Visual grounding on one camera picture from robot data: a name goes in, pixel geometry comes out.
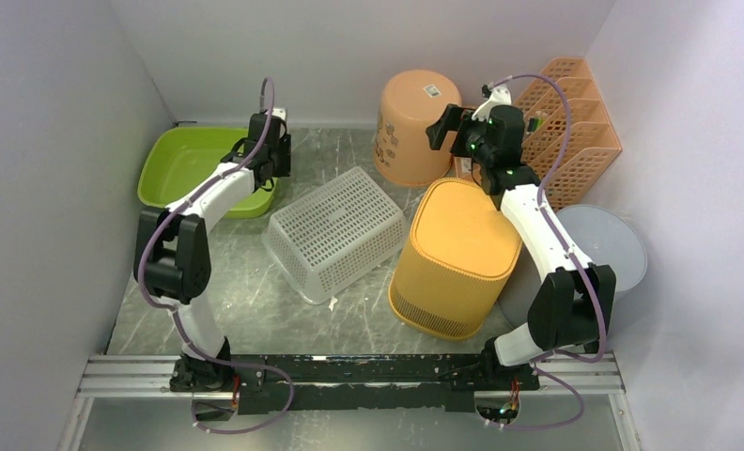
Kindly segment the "yellow slotted waste basket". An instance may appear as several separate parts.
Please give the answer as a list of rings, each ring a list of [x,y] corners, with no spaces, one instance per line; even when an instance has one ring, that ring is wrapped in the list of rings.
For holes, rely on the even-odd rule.
[[[516,267],[522,239],[476,184],[433,182],[411,223],[388,289],[404,323],[446,340],[482,327]]]

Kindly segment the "white perforated basket tray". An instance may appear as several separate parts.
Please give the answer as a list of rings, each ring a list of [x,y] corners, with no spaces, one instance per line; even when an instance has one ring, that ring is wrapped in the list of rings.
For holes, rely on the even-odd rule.
[[[356,166],[273,213],[262,243],[301,298],[321,304],[401,250],[409,228]]]

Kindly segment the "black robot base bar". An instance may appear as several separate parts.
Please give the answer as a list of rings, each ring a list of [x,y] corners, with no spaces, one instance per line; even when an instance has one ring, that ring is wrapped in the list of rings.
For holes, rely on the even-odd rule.
[[[356,409],[443,408],[475,412],[475,397],[535,391],[528,365],[501,366],[484,353],[298,355],[235,354],[240,367],[215,371],[175,362],[168,389],[236,399],[238,414]]]

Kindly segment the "green plastic basin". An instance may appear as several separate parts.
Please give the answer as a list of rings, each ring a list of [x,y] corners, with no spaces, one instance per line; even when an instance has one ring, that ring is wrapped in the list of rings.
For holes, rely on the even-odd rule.
[[[247,131],[178,127],[162,134],[149,152],[137,187],[146,206],[162,208],[192,191]]]

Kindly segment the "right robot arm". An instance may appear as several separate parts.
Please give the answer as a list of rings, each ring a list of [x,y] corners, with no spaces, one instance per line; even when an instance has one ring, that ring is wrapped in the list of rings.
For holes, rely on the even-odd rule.
[[[482,190],[517,230],[542,279],[526,322],[486,344],[495,354],[482,362],[480,374],[493,389],[515,379],[516,365],[569,355],[574,346],[597,344],[590,360],[600,360],[616,285],[614,270],[597,265],[559,223],[537,173],[522,160],[524,130],[523,113],[505,104],[489,108],[481,118],[470,108],[448,104],[426,127],[434,150],[449,132],[456,133],[452,154],[479,166]]]

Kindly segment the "grey plastic bucket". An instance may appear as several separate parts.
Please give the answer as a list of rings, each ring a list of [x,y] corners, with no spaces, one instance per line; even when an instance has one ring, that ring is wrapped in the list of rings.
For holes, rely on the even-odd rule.
[[[618,303],[643,279],[647,257],[635,230],[614,213],[594,205],[578,204],[556,212],[559,222],[578,247],[597,265],[611,266],[616,275],[613,301]],[[527,248],[519,253],[498,306],[505,322],[517,328],[527,314],[541,279]]]

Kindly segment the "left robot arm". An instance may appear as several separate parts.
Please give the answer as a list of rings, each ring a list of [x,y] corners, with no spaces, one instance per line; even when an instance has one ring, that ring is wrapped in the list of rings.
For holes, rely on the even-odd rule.
[[[230,346],[209,303],[209,233],[236,204],[289,176],[291,136],[287,110],[268,107],[251,116],[248,132],[187,194],[139,217],[133,275],[142,296],[165,311],[183,342],[182,359],[195,376],[219,391],[232,382]]]

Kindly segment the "peach capybara plastic bucket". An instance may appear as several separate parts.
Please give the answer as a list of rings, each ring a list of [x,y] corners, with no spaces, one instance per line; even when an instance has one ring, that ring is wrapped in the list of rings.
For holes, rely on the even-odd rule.
[[[393,183],[418,187],[442,178],[450,169],[449,143],[429,146],[426,129],[449,104],[460,104],[456,85],[432,70],[406,70],[392,77],[380,95],[373,161]]]

